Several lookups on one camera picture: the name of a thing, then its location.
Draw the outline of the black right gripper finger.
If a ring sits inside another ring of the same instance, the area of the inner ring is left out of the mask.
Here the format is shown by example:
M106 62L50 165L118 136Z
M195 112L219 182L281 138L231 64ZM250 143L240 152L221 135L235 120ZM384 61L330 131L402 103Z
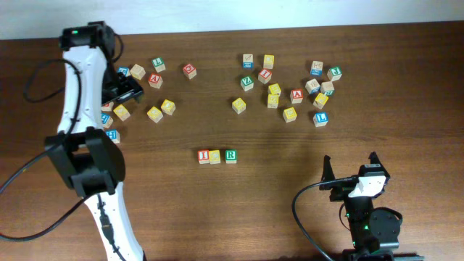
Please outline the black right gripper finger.
M322 181L333 181L335 175L331 166L331 158L328 155L325 155L323 158L323 174L321 177Z
M371 152L368 159L370 160L371 165L375 165L375 166L381 165L380 159L378 158L378 155L376 154L376 152Z

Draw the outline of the green letter R block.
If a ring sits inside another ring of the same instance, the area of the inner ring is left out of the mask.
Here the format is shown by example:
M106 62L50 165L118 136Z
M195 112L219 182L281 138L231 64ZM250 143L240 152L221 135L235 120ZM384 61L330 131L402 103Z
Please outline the green letter R block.
M228 149L225 151L225 162L227 164L237 163L237 151L235 149Z

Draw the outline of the yellow letter C block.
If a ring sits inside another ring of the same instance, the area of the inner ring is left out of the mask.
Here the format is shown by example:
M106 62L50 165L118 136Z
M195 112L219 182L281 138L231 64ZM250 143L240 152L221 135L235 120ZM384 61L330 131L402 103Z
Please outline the yellow letter C block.
M210 164L219 164L221 162L220 151L219 150L210 150L209 151Z

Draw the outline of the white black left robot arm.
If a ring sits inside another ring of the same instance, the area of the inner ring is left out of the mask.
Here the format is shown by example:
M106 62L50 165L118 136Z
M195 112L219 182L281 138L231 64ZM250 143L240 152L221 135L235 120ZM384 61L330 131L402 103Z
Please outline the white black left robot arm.
M108 260L145 260L123 198L123 153L102 123L102 106L138 101L144 93L133 77L116 71L115 42L103 21L63 30L64 108L57 134L46 138L45 147L65 185L91 211Z

